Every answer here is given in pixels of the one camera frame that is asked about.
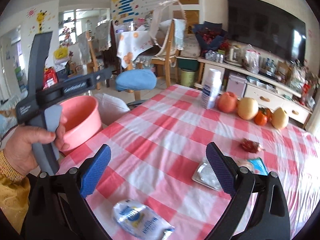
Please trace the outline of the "person left hand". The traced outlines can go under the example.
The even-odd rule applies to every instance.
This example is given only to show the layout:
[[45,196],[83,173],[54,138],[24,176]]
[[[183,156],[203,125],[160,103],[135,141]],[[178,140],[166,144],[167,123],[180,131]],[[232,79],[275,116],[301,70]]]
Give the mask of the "person left hand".
[[69,145],[64,141],[67,118],[60,117],[60,123],[55,132],[48,132],[44,128],[32,126],[19,126],[8,140],[4,148],[4,156],[10,166],[19,174],[26,176],[37,168],[38,164],[32,151],[32,144],[54,143],[58,150],[66,150]]

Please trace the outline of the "yellow sleeve forearm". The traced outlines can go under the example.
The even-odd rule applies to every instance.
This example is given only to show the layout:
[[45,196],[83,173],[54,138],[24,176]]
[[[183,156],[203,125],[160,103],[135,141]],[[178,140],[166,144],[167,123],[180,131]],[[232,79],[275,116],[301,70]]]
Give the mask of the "yellow sleeve forearm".
[[1,150],[1,211],[20,234],[29,209],[29,179],[18,173],[7,161]]

